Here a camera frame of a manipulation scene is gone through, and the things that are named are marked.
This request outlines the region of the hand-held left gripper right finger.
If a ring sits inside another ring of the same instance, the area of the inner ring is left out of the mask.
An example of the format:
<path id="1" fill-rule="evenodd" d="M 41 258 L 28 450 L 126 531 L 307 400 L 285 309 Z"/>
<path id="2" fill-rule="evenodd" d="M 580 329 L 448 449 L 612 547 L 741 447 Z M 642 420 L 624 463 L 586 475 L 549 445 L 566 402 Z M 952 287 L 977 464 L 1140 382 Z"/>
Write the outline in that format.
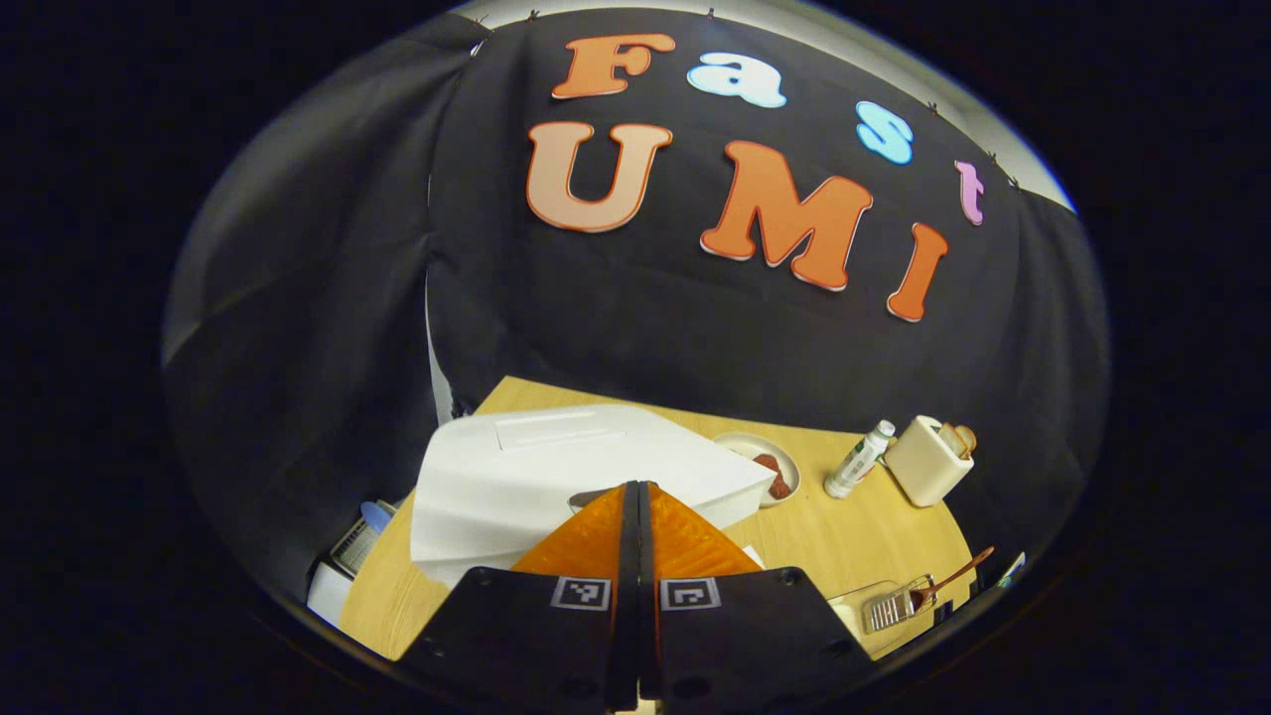
<path id="1" fill-rule="evenodd" d="M 655 483 L 638 488 L 638 693 L 663 711 L 813 711 L 874 660 L 799 566 L 763 569 Z"/>

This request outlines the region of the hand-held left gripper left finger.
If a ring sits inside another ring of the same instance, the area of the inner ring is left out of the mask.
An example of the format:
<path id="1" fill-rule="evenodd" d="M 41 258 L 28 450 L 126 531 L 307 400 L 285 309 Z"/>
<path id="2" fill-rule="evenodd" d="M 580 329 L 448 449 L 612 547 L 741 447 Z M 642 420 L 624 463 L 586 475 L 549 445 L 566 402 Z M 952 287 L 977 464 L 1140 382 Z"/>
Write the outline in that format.
<path id="1" fill-rule="evenodd" d="M 622 488 L 616 575 L 473 566 L 400 665 L 480 711 L 624 711 L 641 679 L 641 483 Z"/>

